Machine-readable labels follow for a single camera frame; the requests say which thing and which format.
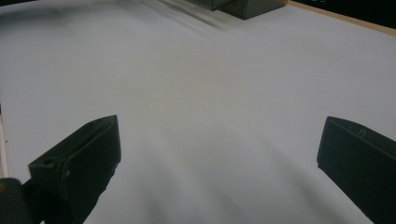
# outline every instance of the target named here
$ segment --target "white tabletop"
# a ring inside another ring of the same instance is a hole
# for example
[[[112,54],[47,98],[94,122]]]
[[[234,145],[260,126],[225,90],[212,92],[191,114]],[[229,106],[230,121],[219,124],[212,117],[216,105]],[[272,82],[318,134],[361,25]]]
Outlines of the white tabletop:
[[[316,156],[327,116],[396,139],[394,36],[289,6],[73,4],[0,9],[11,176],[117,114],[122,162],[86,223],[371,223]]]

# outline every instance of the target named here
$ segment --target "white table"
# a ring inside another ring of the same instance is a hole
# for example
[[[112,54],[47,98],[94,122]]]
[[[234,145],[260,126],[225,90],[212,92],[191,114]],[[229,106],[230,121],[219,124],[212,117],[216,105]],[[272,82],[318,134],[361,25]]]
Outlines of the white table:
[[[117,114],[122,162],[86,223],[371,223],[316,156],[327,116],[396,139],[396,38],[297,7],[240,21],[185,6],[197,16],[0,8],[11,176]]]

